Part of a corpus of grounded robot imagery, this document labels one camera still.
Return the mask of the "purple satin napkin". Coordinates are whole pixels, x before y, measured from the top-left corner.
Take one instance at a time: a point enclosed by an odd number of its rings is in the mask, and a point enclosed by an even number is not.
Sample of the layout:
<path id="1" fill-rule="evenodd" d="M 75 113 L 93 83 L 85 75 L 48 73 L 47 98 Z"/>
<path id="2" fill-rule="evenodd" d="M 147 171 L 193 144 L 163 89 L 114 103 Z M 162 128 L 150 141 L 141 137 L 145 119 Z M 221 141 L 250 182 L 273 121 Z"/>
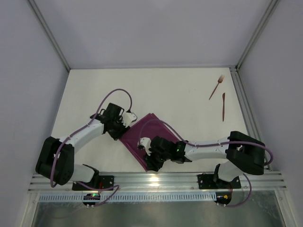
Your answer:
<path id="1" fill-rule="evenodd" d="M 160 119 L 154 113 L 149 113 L 144 116 L 131 126 L 119 139 L 146 172 L 148 171 L 148 166 L 144 160 L 144 156 L 147 153 L 145 149 L 138 149 L 138 142 L 141 138 L 149 138 L 152 140 L 156 136 L 172 142 L 179 141 L 179 139 L 160 122 Z"/>

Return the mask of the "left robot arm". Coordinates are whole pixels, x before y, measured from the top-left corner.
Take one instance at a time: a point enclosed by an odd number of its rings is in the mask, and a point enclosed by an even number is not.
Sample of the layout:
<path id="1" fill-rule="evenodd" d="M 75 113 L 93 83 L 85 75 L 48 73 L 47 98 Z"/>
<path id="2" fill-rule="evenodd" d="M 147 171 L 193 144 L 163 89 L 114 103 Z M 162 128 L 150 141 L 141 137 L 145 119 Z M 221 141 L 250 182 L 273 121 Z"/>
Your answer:
<path id="1" fill-rule="evenodd" d="M 74 133 L 61 138 L 48 137 L 42 146 L 36 172 L 51 181 L 51 186 L 69 181 L 96 183 L 99 171 L 91 166 L 75 164 L 75 154 L 91 140 L 108 133 L 113 140 L 120 139 L 137 117 L 109 103 L 106 109 L 90 117 L 90 121 Z"/>

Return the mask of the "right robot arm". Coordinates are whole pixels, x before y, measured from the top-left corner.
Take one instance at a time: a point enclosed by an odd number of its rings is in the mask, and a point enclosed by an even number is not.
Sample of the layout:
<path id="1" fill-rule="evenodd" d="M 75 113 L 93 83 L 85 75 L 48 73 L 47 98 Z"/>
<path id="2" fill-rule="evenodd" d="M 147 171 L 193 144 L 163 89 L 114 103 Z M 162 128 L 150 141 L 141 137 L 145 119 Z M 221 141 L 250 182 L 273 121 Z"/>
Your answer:
<path id="1" fill-rule="evenodd" d="M 202 159 L 225 159 L 217 164 L 213 182 L 219 187 L 230 183 L 242 174 L 262 175 L 265 166 L 265 144 L 238 131 L 226 138 L 206 143 L 181 140 L 169 141 L 156 136 L 140 138 L 138 149 L 144 150 L 149 171 L 159 171 L 164 162 L 183 164 Z"/>

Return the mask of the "left controller board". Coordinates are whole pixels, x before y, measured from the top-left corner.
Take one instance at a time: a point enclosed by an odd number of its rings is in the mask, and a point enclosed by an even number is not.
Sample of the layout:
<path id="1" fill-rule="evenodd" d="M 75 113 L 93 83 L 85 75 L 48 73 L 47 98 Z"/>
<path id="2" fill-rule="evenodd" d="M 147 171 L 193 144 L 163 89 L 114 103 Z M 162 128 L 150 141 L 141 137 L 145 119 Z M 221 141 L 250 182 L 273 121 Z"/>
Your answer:
<path id="1" fill-rule="evenodd" d="M 95 206 L 96 203 L 100 202 L 100 194 L 98 193 L 88 193 L 83 196 L 82 203 L 86 207 Z"/>

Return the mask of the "controller board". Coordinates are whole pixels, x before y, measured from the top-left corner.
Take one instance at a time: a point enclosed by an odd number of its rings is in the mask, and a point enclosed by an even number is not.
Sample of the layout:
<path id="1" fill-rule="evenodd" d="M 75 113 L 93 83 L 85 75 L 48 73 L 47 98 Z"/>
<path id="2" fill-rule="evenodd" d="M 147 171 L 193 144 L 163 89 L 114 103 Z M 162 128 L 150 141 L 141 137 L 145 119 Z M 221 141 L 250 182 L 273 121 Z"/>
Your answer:
<path id="1" fill-rule="evenodd" d="M 222 205 L 222 206 L 227 206 L 232 200 L 232 196 L 231 195 L 227 195 L 227 194 L 216 194 L 215 197 L 215 203 L 217 206 Z"/>
<path id="2" fill-rule="evenodd" d="M 100 194 L 98 193 L 88 193 L 83 196 L 82 203 L 86 207 L 95 206 L 96 203 L 100 202 Z"/>

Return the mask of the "right controller board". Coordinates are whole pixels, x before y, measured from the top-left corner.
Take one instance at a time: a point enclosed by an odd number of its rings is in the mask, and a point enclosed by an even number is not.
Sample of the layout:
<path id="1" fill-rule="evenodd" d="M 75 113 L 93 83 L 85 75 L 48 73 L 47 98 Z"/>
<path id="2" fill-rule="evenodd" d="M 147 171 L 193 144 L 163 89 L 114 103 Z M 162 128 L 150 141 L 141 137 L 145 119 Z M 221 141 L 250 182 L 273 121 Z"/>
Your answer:
<path id="1" fill-rule="evenodd" d="M 232 196 L 231 195 L 227 195 L 227 194 L 216 194 L 215 197 L 215 203 L 217 206 L 222 205 L 222 206 L 227 206 L 232 200 Z"/>

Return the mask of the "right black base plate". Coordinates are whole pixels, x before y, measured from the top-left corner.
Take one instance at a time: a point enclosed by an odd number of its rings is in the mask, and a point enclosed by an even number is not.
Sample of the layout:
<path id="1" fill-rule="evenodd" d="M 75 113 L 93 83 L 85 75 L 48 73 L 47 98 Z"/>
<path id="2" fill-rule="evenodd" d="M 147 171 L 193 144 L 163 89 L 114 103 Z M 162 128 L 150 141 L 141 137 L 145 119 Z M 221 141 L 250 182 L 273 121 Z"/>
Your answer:
<path id="1" fill-rule="evenodd" d="M 202 173 L 197 175 L 198 188 L 207 189 L 240 189 L 241 182 L 239 177 L 235 177 L 231 182 L 218 179 L 214 180 L 214 174 Z"/>

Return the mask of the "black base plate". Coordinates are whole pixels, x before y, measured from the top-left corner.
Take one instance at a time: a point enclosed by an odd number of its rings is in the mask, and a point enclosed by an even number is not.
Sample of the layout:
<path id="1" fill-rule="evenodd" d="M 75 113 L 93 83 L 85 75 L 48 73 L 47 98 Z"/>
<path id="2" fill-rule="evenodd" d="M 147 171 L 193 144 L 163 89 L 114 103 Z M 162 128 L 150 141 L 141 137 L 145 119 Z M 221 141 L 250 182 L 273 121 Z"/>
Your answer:
<path id="1" fill-rule="evenodd" d="M 207 189 L 240 189 L 241 182 L 239 177 L 235 177 L 231 182 L 218 179 L 214 180 L 214 174 L 202 173 L 197 175 L 198 188 Z"/>
<path id="2" fill-rule="evenodd" d="M 113 175 L 94 176 L 88 183 L 74 183 L 73 191 L 112 191 L 114 187 L 115 177 Z"/>

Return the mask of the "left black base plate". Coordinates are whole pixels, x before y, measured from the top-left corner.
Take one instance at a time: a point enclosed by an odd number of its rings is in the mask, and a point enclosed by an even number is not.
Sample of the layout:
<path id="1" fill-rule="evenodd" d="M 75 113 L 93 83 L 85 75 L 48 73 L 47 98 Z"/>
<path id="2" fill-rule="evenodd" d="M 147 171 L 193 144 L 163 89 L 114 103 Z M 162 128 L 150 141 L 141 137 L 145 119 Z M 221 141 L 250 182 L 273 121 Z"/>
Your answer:
<path id="1" fill-rule="evenodd" d="M 115 177 L 113 175 L 94 176 L 88 183 L 74 183 L 73 191 L 112 191 L 114 187 Z"/>

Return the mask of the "right side aluminium rail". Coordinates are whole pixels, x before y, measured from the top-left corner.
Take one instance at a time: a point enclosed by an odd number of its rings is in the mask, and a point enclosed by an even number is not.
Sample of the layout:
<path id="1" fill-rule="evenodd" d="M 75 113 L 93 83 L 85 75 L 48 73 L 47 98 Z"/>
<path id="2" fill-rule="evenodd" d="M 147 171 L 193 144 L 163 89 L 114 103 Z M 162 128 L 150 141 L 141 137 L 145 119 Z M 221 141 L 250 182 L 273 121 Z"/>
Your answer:
<path id="1" fill-rule="evenodd" d="M 237 69 L 236 66 L 230 67 L 230 74 L 232 77 L 232 81 L 234 84 L 234 88 L 236 91 L 236 95 L 240 104 L 242 116 L 244 119 L 245 127 L 247 130 L 247 133 L 249 136 L 259 140 L 263 141 L 260 131 L 257 126 L 257 122 L 255 120 L 252 108 L 249 103 L 248 96 L 245 91 L 245 87 L 243 85 L 243 82 L 241 80 L 241 74 L 240 70 Z"/>

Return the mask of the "aluminium rail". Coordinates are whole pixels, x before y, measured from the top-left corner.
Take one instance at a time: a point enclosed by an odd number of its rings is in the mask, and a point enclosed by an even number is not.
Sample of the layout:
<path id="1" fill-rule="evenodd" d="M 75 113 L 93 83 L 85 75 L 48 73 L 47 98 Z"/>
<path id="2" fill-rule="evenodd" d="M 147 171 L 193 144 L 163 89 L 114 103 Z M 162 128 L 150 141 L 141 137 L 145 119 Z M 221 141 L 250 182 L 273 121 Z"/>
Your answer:
<path id="1" fill-rule="evenodd" d="M 259 140 L 263 141 L 260 131 L 257 126 L 257 122 L 255 120 L 252 108 L 249 103 L 248 96 L 245 91 L 245 87 L 243 85 L 243 82 L 241 80 L 241 74 L 240 70 L 237 69 L 236 66 L 230 67 L 230 74 L 232 77 L 232 81 L 234 84 L 234 88 L 236 91 L 236 95 L 240 104 L 242 116 L 244 119 L 245 127 L 247 130 L 247 133 L 249 136 Z"/>
<path id="2" fill-rule="evenodd" d="M 101 176 L 112 175 L 114 184 L 120 186 L 120 192 L 197 192 L 199 191 L 198 175 L 194 172 L 180 173 L 101 173 Z M 286 190 L 286 182 L 280 172 L 266 171 L 263 175 L 240 176 L 238 180 L 240 189 L 235 191 L 249 190 L 250 180 L 252 190 Z M 29 193 L 38 192 L 71 192 L 72 183 L 52 188 L 50 181 L 41 176 L 33 175 L 30 181 Z"/>

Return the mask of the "aluminium front rail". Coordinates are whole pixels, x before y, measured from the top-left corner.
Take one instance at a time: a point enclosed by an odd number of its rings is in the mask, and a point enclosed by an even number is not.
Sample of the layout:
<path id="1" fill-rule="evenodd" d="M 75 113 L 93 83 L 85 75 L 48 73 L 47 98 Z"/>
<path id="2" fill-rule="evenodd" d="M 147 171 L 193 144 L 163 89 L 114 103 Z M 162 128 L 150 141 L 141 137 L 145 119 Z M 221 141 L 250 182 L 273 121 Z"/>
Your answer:
<path id="1" fill-rule="evenodd" d="M 198 175 L 194 172 L 180 173 L 101 173 L 101 176 L 112 175 L 114 184 L 120 186 L 120 192 L 197 192 L 199 191 Z M 280 172 L 266 171 L 263 175 L 240 176 L 238 180 L 240 189 L 235 191 L 249 190 L 250 180 L 252 190 L 286 190 L 286 182 Z M 29 193 L 38 192 L 71 192 L 72 183 L 52 188 L 50 181 L 41 176 L 33 175 L 30 181 Z"/>

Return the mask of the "left aluminium frame post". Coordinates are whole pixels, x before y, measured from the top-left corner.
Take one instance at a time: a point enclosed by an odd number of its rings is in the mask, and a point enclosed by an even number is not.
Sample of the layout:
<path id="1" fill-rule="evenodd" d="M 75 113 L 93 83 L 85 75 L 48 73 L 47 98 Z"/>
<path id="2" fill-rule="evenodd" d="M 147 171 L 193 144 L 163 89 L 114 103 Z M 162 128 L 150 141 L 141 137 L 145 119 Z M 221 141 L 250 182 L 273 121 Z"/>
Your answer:
<path id="1" fill-rule="evenodd" d="M 46 38 L 50 42 L 52 48 L 54 49 L 55 53 L 57 54 L 58 58 L 60 59 L 62 65 L 64 66 L 64 68 L 66 69 L 67 72 L 70 72 L 71 68 L 70 68 L 59 44 L 57 43 L 46 19 L 44 18 L 39 6 L 37 5 L 36 1 L 35 0 L 26 0 L 26 2 L 28 4 L 28 6 L 30 7 L 30 9 L 32 10 L 34 16 L 36 17 Z"/>

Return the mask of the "aluminium frame post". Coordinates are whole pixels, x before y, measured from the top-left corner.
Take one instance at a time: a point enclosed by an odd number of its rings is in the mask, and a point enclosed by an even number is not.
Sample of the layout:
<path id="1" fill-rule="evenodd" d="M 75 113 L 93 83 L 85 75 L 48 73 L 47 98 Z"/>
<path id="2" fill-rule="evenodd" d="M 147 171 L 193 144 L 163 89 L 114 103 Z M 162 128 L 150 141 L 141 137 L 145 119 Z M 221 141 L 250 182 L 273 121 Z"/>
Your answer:
<path id="1" fill-rule="evenodd" d="M 67 72 L 70 72 L 71 68 L 70 68 L 59 44 L 57 43 L 46 19 L 44 18 L 39 6 L 37 5 L 36 1 L 35 0 L 26 0 L 26 2 L 28 4 L 28 6 L 30 7 L 30 9 L 32 10 L 34 16 L 36 17 L 46 38 L 50 42 L 52 48 L 54 49 L 55 53 L 57 54 L 58 58 L 60 59 L 62 65 L 64 66 L 64 68 L 66 69 Z"/>
<path id="2" fill-rule="evenodd" d="M 236 65 L 236 70 L 239 71 L 244 64 L 245 60 L 247 59 L 248 55 L 252 51 L 253 47 L 257 43 L 259 37 L 261 36 L 262 32 L 264 31 L 266 25 L 268 24 L 270 18 L 274 14 L 277 6 L 279 5 L 280 0 L 271 0 L 266 7 L 265 12 L 261 16 L 256 28 L 254 29 L 237 65 Z"/>

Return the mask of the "right aluminium frame post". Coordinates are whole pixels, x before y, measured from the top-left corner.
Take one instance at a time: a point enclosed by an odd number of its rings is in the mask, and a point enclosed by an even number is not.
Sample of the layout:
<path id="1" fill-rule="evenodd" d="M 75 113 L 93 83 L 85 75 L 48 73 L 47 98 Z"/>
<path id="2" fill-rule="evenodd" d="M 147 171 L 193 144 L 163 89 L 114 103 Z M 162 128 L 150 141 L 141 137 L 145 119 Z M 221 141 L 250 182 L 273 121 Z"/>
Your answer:
<path id="1" fill-rule="evenodd" d="M 261 36 L 262 32 L 264 31 L 266 25 L 268 24 L 270 18 L 274 14 L 277 6 L 279 5 L 280 0 L 271 0 L 266 7 L 265 12 L 261 16 L 256 28 L 254 29 L 237 65 L 236 65 L 236 70 L 239 71 L 244 64 L 245 60 L 247 59 L 248 55 L 252 51 L 253 47 L 257 43 L 259 37 Z"/>

